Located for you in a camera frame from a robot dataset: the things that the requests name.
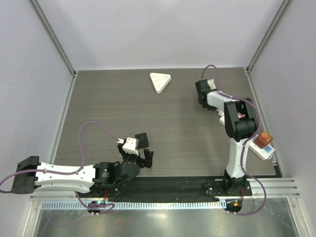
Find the black plug cube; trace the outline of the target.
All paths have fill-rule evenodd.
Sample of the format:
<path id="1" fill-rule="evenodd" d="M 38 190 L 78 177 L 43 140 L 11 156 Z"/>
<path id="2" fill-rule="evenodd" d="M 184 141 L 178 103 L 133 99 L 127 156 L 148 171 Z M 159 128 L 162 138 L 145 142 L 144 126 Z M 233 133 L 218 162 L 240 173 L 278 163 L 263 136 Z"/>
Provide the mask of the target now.
<path id="1" fill-rule="evenodd" d="M 135 138 L 138 140 L 138 146 L 137 146 L 138 149 L 145 149 L 149 147 L 149 140 L 148 140 L 146 132 L 136 134 Z"/>

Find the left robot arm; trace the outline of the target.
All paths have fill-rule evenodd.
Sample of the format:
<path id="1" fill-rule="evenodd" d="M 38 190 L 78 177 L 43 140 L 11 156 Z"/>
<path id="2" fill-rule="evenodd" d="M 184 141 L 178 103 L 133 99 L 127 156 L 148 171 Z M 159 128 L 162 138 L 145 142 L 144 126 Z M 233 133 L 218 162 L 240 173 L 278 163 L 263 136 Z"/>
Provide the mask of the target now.
<path id="1" fill-rule="evenodd" d="M 106 189 L 118 188 L 137 177 L 142 168 L 151 168 L 154 152 L 143 149 L 144 158 L 129 154 L 118 145 L 123 161 L 101 162 L 83 167 L 52 165 L 31 156 L 17 164 L 11 193 L 75 191 L 100 197 Z"/>

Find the white triangular socket adapter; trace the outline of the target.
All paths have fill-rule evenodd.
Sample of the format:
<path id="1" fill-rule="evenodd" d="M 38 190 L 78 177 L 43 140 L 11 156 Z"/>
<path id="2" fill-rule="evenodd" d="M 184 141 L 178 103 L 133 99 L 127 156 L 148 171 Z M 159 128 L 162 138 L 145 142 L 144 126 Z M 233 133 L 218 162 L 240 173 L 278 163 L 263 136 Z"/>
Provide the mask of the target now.
<path id="1" fill-rule="evenodd" d="M 170 83 L 171 75 L 161 73 L 150 73 L 150 79 L 153 83 L 156 93 L 160 94 Z"/>

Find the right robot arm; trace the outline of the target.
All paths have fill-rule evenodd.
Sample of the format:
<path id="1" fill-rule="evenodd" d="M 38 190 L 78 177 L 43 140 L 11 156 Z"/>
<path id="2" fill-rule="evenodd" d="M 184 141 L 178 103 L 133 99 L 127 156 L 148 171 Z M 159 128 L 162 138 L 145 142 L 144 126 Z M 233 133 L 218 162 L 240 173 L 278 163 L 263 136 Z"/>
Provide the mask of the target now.
<path id="1" fill-rule="evenodd" d="M 257 110 L 246 99 L 237 99 L 218 90 L 214 80 L 201 79 L 195 83 L 197 100 L 204 109 L 219 109 L 224 112 L 224 124 L 230 138 L 228 165 L 224 171 L 223 191 L 228 195 L 238 195 L 246 186 L 246 169 L 244 162 L 250 140 L 259 125 Z"/>

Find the white power strip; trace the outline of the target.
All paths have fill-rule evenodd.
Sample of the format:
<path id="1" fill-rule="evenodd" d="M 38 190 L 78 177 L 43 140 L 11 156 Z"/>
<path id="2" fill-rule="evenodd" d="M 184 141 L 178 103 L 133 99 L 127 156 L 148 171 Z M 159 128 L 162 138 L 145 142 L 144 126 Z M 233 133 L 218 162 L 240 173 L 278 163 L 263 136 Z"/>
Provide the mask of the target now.
<path id="1" fill-rule="evenodd" d="M 220 109 L 216 109 L 216 112 L 219 116 L 219 122 L 224 126 L 225 125 L 224 111 Z M 253 141 L 250 142 L 249 148 L 262 160 L 271 159 L 273 156 L 273 153 L 275 152 L 275 149 L 271 144 L 268 144 L 264 148 L 259 148 Z"/>

